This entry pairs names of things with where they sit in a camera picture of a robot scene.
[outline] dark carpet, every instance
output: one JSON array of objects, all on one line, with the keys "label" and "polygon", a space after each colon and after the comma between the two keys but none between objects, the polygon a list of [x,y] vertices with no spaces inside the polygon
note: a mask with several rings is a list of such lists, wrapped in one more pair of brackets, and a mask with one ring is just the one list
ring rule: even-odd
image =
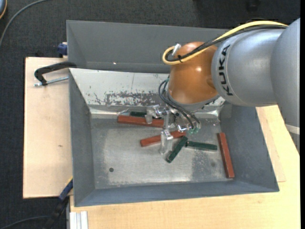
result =
[{"label": "dark carpet", "polygon": [[[8,0],[0,35],[9,19],[36,0]],[[49,215],[57,199],[22,199],[23,59],[58,57],[66,41],[66,20],[232,28],[251,18],[290,24],[300,17],[300,0],[261,0],[256,12],[248,0],[55,0],[29,8],[10,26],[0,48],[0,228],[20,219]],[[41,228],[32,221],[14,228]],[[64,219],[54,228],[65,228]]]}]

